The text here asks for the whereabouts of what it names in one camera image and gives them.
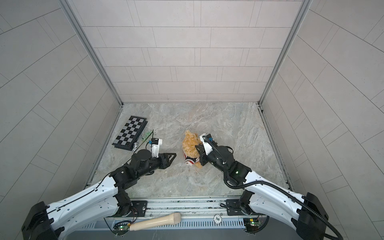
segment beige tile wall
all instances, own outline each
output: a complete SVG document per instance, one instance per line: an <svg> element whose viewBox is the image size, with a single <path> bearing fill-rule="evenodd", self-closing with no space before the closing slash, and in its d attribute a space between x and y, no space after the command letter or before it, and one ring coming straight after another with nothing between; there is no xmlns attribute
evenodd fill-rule
<svg viewBox="0 0 384 240"><path fill-rule="evenodd" d="M56 0L0 1L0 235L84 188L119 104Z"/></svg>
<svg viewBox="0 0 384 240"><path fill-rule="evenodd" d="M301 5L69 2L127 102L258 101Z"/></svg>
<svg viewBox="0 0 384 240"><path fill-rule="evenodd" d="M384 237L383 32L383 1L314 0L263 104L293 188L349 240Z"/></svg>

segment black and white checkered board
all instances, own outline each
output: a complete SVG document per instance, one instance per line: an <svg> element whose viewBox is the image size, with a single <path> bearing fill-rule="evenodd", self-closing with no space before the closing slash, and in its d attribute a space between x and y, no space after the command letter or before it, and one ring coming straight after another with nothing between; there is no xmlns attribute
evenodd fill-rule
<svg viewBox="0 0 384 240"><path fill-rule="evenodd" d="M112 145L117 148L132 151L133 143L137 142L145 125L147 125L146 118L131 116Z"/></svg>

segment robotic arm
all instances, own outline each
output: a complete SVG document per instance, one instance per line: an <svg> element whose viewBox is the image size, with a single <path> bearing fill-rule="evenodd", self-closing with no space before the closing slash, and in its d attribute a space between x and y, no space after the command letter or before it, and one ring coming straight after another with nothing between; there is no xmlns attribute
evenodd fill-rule
<svg viewBox="0 0 384 240"><path fill-rule="evenodd" d="M133 211L132 202L125 192L144 175L156 169L166 169L176 153L160 153L156 139L151 152L139 150L125 163L96 183L69 198L45 205L35 204L22 226L25 240L61 240L76 229L103 217L121 217Z"/></svg>
<svg viewBox="0 0 384 240"><path fill-rule="evenodd" d="M277 219L293 229L304 240L322 240L324 237L342 240L341 234L328 222L318 198L306 196L279 187L266 180L249 167L237 162L229 147L218 146L210 134L200 136L203 146L196 146L200 153L200 163L210 162L224 173L224 183L232 189L244 189L240 198L240 208L244 214L263 213ZM337 238L325 233L329 227Z"/></svg>

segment brown plush toy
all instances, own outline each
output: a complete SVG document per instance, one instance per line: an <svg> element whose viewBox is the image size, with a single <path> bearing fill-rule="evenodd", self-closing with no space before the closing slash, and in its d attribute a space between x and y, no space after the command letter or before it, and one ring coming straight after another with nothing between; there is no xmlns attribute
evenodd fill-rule
<svg viewBox="0 0 384 240"><path fill-rule="evenodd" d="M187 165L196 165L202 167L199 163L200 155L195 145L202 144L197 133L192 133L189 130L185 131L185 138L183 140L183 154L185 157L185 163Z"/></svg>

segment gray stone surface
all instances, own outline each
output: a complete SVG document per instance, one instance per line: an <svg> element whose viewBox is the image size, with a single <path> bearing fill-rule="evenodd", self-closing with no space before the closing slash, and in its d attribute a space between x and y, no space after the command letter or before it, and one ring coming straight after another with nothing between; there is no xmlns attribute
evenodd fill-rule
<svg viewBox="0 0 384 240"><path fill-rule="evenodd" d="M131 115L147 118L143 133L154 129L155 137L163 139L160 153L177 154L170 167L140 178L135 186L127 189L131 198L242 194L242 189L228 188L223 183L223 174L212 165L197 168L185 164L182 140L187 129L199 135L212 134L219 145L234 149L235 160L266 179L287 187L255 103L126 104L93 183L130 159L132 151L114 148L112 142Z"/></svg>

